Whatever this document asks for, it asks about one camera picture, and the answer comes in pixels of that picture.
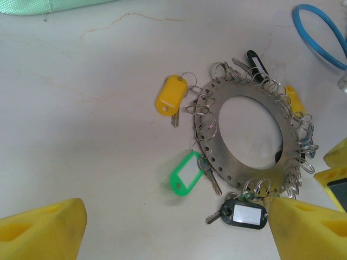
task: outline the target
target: green key tag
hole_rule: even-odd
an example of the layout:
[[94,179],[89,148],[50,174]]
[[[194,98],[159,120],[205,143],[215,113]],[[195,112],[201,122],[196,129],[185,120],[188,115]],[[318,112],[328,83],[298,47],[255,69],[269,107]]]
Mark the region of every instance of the green key tag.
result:
[[199,158],[200,154],[198,152],[191,151],[172,172],[170,183],[175,194],[179,196],[188,195],[202,176],[203,171],[197,164]]

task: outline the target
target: yellow key tag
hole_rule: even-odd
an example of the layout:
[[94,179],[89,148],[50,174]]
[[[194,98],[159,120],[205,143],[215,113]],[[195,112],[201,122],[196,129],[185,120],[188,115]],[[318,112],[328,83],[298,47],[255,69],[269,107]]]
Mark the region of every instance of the yellow key tag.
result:
[[287,90],[287,95],[292,100],[291,108],[293,113],[295,114],[296,112],[302,112],[305,115],[305,108],[303,104],[301,103],[299,95],[296,92],[296,90],[292,86],[286,86],[286,90]]
[[174,115],[188,89],[188,84],[179,75],[171,75],[156,100],[156,107],[162,115]]

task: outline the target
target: green fabric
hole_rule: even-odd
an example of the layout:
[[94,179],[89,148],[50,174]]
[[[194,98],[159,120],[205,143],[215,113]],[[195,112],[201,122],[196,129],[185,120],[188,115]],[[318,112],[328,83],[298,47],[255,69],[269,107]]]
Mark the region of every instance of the green fabric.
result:
[[0,12],[9,15],[40,15],[114,0],[0,0]]

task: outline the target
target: blue cable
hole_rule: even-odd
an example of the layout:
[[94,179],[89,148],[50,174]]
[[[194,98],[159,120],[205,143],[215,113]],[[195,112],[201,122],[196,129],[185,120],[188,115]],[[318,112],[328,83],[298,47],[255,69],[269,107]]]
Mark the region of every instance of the blue cable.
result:
[[328,15],[326,15],[323,11],[318,9],[315,6],[309,5],[309,4],[299,4],[297,7],[293,10],[293,20],[294,25],[299,33],[299,35],[302,37],[302,39],[311,46],[320,56],[322,56],[324,59],[329,61],[331,64],[333,64],[335,67],[341,69],[341,70],[347,70],[347,65],[343,64],[341,61],[338,61],[336,58],[331,56],[326,50],[324,50],[312,37],[306,32],[306,30],[303,27],[303,24],[300,20],[299,11],[300,10],[308,10],[313,12],[314,14],[318,15],[320,18],[322,18],[331,28],[333,33],[336,35],[338,41],[341,44],[341,47],[343,51],[345,52],[345,55],[347,57],[347,42],[346,39],[343,37],[342,33],[339,31],[337,26],[334,24],[332,19],[329,18]]

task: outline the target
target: white label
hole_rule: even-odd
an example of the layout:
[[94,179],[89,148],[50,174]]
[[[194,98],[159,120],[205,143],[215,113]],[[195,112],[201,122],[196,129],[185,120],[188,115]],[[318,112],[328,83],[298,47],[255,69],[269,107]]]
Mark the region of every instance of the white label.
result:
[[234,222],[246,223],[252,225],[260,225],[261,209],[246,207],[235,204],[234,207]]
[[192,156],[183,169],[178,173],[178,176],[183,182],[184,186],[188,188],[199,172],[200,168],[197,164],[196,157]]

